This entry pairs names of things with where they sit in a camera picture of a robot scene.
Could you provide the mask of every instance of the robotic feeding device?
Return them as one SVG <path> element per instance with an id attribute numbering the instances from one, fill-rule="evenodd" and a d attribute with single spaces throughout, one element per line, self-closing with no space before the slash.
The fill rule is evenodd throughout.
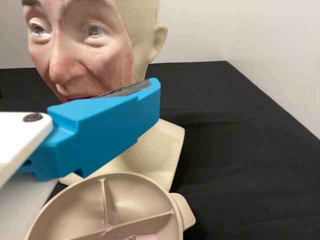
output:
<path id="1" fill-rule="evenodd" d="M 39 181 L 72 172 L 87 177 L 157 123 L 160 88 L 159 81 L 151 78 L 96 98 L 51 106 L 48 115 L 22 118 L 23 113 L 1 113 L 2 136 L 6 136 L 1 146 L 6 152 L 0 154 L 0 187 L 23 162 L 18 172 L 32 172 Z"/>

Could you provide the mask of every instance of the cheek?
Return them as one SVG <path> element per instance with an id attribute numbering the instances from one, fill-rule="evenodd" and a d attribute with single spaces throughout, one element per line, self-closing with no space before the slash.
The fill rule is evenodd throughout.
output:
<path id="1" fill-rule="evenodd" d="M 44 78 L 45 71 L 49 64 L 47 48 L 29 43 L 29 55 L 32 58 L 37 71 L 41 77 Z"/>
<path id="2" fill-rule="evenodd" d="M 130 47 L 101 50 L 91 61 L 92 72 L 103 86 L 112 90 L 133 83 L 133 65 L 133 53 Z"/>

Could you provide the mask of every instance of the black table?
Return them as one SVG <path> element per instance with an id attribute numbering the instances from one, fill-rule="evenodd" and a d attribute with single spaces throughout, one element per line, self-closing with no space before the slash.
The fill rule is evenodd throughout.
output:
<path id="1" fill-rule="evenodd" d="M 161 82 L 161 118 L 185 128 L 171 189 L 196 216 L 185 240 L 320 239 L 318 138 L 226 61 L 152 64 L 147 76 Z M 33 68 L 0 79 L 0 111 L 59 103 Z"/>

